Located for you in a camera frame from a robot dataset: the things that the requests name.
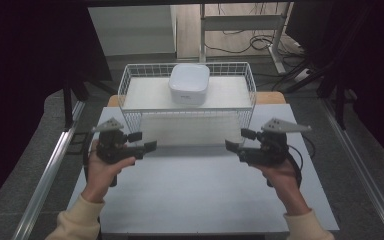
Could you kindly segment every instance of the human hand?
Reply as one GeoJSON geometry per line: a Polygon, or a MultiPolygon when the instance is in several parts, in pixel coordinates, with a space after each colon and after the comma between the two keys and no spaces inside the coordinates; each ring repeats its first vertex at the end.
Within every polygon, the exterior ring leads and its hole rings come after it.
{"type": "Polygon", "coordinates": [[[302,215],[311,211],[299,190],[295,178],[295,170],[288,160],[272,167],[256,164],[251,166],[259,169],[263,176],[270,181],[276,190],[277,196],[285,206],[288,215],[302,215]]]}
{"type": "Polygon", "coordinates": [[[102,203],[113,178],[123,168],[133,165],[136,161],[134,157],[129,157],[115,164],[107,164],[96,154],[98,142],[97,139],[92,141],[88,163],[88,180],[81,193],[85,200],[93,203],[102,203]]]}

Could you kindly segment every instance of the sleeve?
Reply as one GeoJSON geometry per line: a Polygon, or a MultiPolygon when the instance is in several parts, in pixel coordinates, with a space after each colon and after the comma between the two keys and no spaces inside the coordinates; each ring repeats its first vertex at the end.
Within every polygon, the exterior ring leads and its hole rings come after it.
{"type": "Polygon", "coordinates": [[[98,216],[103,207],[104,203],[90,203],[79,195],[70,209],[58,214],[57,228],[46,237],[46,240],[95,240],[100,228],[98,216]]]}
{"type": "Polygon", "coordinates": [[[288,240],[333,240],[331,232],[320,226],[319,220],[311,210],[309,213],[299,216],[284,215],[289,228],[288,240]]]}

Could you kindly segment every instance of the container lid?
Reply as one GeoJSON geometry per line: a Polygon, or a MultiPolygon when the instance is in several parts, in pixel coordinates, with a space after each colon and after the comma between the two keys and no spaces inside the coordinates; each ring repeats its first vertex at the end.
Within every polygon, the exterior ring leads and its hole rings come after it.
{"type": "Polygon", "coordinates": [[[171,89],[198,92],[207,89],[210,69],[205,65],[181,63],[171,72],[168,82],[171,89]]]}

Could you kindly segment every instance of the aluminum rail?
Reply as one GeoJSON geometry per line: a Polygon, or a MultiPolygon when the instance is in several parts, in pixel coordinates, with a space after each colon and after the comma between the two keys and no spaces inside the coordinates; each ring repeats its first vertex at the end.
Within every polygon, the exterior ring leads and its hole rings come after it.
{"type": "Polygon", "coordinates": [[[67,151],[68,145],[73,137],[74,131],[76,130],[80,114],[83,111],[85,103],[77,102],[73,109],[73,125],[67,131],[63,132],[58,140],[58,143],[52,153],[48,165],[42,177],[37,184],[36,190],[33,193],[32,198],[26,208],[26,211],[21,218],[18,227],[12,236],[12,239],[21,240],[28,239],[31,231],[33,230],[34,224],[36,223],[39,212],[42,209],[43,203],[48,196],[49,190],[61,165],[61,161],[67,151]]]}
{"type": "Polygon", "coordinates": [[[347,132],[342,130],[342,128],[337,123],[334,117],[334,110],[332,109],[328,99],[323,100],[323,106],[326,115],[329,118],[329,121],[333,127],[333,130],[337,134],[339,141],[342,144],[342,147],[345,149],[348,157],[351,160],[351,164],[354,167],[355,172],[360,178],[363,187],[365,188],[367,195],[372,201],[376,211],[378,212],[383,224],[384,224],[384,195],[376,184],[376,181],[371,176],[369,170],[364,164],[363,159],[361,159],[358,151],[354,147],[351,139],[349,138],[347,132]]]}

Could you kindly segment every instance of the gray floor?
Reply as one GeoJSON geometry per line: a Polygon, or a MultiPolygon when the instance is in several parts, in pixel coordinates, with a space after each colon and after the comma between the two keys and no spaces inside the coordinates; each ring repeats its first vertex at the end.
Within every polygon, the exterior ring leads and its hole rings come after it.
{"type": "MultiPolygon", "coordinates": [[[[117,81],[127,63],[180,62],[181,60],[175,60],[174,56],[165,55],[155,58],[149,56],[112,57],[108,61],[114,82],[107,82],[107,84],[117,88],[117,81]]],[[[276,75],[271,58],[267,56],[208,59],[208,61],[247,61],[251,64],[254,74],[276,75]]],[[[258,91],[270,91],[275,84],[273,81],[278,81],[278,79],[273,76],[255,75],[256,85],[260,86],[258,91]]],[[[288,86],[288,84],[291,83],[285,83],[282,87],[288,86]]],[[[316,147],[313,163],[341,229],[334,233],[335,237],[337,239],[384,239],[384,225],[367,197],[361,182],[356,177],[351,161],[323,111],[322,102],[315,94],[317,86],[318,82],[314,82],[295,93],[286,94],[285,97],[292,106],[297,122],[311,125],[313,128],[313,131],[306,133],[305,136],[316,147]]],[[[87,132],[96,124],[102,107],[107,104],[110,97],[108,93],[92,85],[87,87],[91,97],[86,102],[77,133],[87,132]]],[[[45,114],[35,135],[0,191],[0,239],[10,239],[13,236],[46,167],[64,127],[62,106],[61,92],[49,96],[45,102],[45,114]]],[[[346,105],[345,124],[347,133],[384,193],[384,149],[359,121],[358,116],[352,110],[352,103],[346,105]]],[[[78,146],[75,145],[69,149],[69,151],[77,150],[78,146]]],[[[310,144],[308,144],[308,150],[310,153],[314,152],[310,144]]],[[[81,157],[79,155],[71,154],[64,157],[60,171],[49,192],[49,200],[42,208],[30,239],[43,239],[55,227],[56,215],[66,208],[80,170],[81,157]]],[[[285,239],[286,236],[286,233],[269,234],[266,239],[285,239]]],[[[116,237],[105,236],[104,239],[113,238],[116,237]]]]}

